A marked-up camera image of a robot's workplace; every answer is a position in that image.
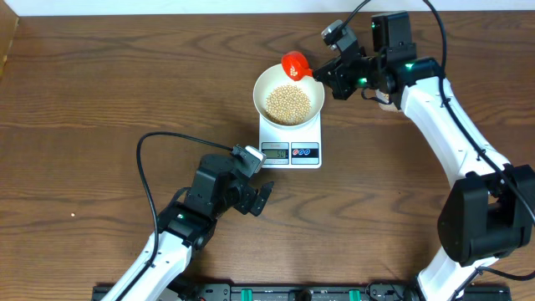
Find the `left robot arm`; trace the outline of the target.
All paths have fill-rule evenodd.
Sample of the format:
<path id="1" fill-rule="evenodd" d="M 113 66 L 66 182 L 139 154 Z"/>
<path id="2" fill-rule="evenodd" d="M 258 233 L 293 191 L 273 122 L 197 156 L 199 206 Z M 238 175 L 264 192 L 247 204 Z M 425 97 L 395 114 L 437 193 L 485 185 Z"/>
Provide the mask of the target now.
<path id="1" fill-rule="evenodd" d="M 265 160 L 251 146 L 235 147 L 229 156 L 203 156 L 191 187 L 182 190 L 184 200 L 174 196 L 157 216 L 156 230 L 143 251 L 104 299 L 158 299 L 207 245 L 223 213 L 234 208 L 243 215 L 259 216 L 274 183 L 256 189 L 248 182 Z"/>

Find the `red measuring scoop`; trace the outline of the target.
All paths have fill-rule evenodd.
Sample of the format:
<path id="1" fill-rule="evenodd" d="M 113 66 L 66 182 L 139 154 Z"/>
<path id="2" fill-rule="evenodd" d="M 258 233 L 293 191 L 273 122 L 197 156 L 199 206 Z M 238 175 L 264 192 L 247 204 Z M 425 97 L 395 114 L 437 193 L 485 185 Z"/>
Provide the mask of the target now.
<path id="1" fill-rule="evenodd" d="M 291 51 L 281 58 L 281 65 L 285 74 L 293 81 L 304 77 L 312 77 L 313 71 L 309 68 L 308 60 L 298 51 Z"/>

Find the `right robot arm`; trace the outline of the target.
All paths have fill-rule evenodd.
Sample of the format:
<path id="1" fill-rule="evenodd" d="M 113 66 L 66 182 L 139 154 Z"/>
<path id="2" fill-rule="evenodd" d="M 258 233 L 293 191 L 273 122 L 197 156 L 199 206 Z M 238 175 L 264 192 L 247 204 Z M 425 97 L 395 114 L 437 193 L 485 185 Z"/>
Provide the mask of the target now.
<path id="1" fill-rule="evenodd" d="M 481 273 L 529 244 L 534 227 L 534 172 L 497 152 L 460 106 L 443 61 L 421 57 L 406 12 L 371 18 L 367 55 L 345 21 L 322 33 L 338 56 L 313 77 L 335 99 L 372 90 L 374 101 L 402 112 L 434 151 L 451 191 L 437 221 L 441 246 L 404 291 L 407 300 L 458 300 Z"/>

